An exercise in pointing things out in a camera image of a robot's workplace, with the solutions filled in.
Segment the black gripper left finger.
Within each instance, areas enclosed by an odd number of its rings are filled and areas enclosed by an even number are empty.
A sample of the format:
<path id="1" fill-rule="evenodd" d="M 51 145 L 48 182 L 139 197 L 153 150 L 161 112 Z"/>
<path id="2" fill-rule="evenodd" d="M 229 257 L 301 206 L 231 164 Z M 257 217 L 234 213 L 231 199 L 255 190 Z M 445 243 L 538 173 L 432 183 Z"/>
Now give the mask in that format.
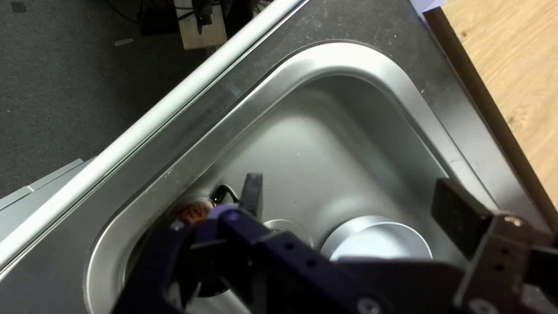
<path id="1" fill-rule="evenodd" d="M 264 208 L 264 175 L 248 173 L 245 178 L 240 208 L 250 213 L 254 218 L 262 218 Z"/>

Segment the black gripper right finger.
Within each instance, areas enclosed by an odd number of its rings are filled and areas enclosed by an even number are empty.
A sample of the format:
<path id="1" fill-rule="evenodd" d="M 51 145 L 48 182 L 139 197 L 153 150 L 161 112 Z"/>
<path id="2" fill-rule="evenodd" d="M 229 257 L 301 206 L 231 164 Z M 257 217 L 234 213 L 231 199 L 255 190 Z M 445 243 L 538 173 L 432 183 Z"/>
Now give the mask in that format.
<path id="1" fill-rule="evenodd" d="M 451 178 L 437 182 L 432 215 L 468 260 L 475 257 L 494 218 L 468 189 Z"/>

